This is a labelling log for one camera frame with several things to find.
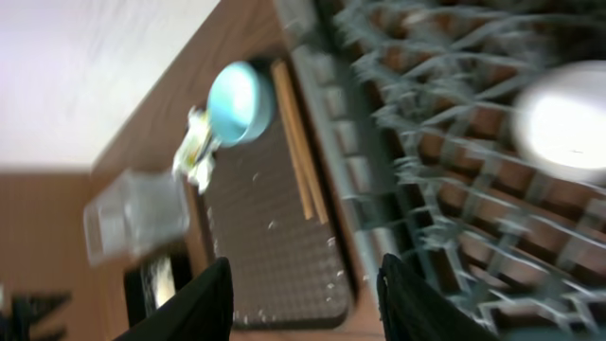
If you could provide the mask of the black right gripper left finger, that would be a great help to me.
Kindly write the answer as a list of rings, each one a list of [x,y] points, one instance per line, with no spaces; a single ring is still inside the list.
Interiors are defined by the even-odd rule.
[[[216,259],[175,296],[118,341],[228,341],[234,290],[230,262]]]

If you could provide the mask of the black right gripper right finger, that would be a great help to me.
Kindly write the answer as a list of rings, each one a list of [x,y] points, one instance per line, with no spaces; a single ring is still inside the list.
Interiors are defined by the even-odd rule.
[[[392,254],[383,256],[376,287],[387,341],[498,341]]]

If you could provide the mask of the wooden chopstick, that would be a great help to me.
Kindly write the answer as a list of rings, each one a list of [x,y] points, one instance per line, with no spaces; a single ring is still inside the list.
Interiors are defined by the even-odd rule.
[[[299,110],[299,106],[296,100],[296,95],[294,92],[293,81],[290,76],[290,82],[293,90],[294,100],[297,109],[295,110],[295,114],[293,117],[293,128],[294,128],[294,136],[296,141],[296,146],[299,150],[299,157],[302,165],[304,167],[307,185],[310,190],[310,194],[312,197],[313,208],[314,208],[314,216],[312,218],[317,218],[321,224],[326,224],[330,221],[329,214],[326,208],[326,203],[324,200],[323,192],[319,183],[318,172],[313,162],[312,151],[310,147],[309,139],[307,138],[305,127],[302,121],[301,112]]]
[[[300,203],[303,208],[305,219],[310,220],[314,216],[314,208],[310,190],[307,185],[304,167],[300,161],[299,150],[296,146],[294,136],[293,117],[297,107],[294,100],[287,64],[284,61],[275,61],[272,63],[271,72],[276,87],[277,103],[285,135],[287,137]]]

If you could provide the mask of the cream white cup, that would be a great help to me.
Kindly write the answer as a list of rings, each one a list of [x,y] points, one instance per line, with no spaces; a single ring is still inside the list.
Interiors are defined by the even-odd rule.
[[[558,67],[513,102],[514,145],[530,165],[555,178],[605,184],[605,62]]]

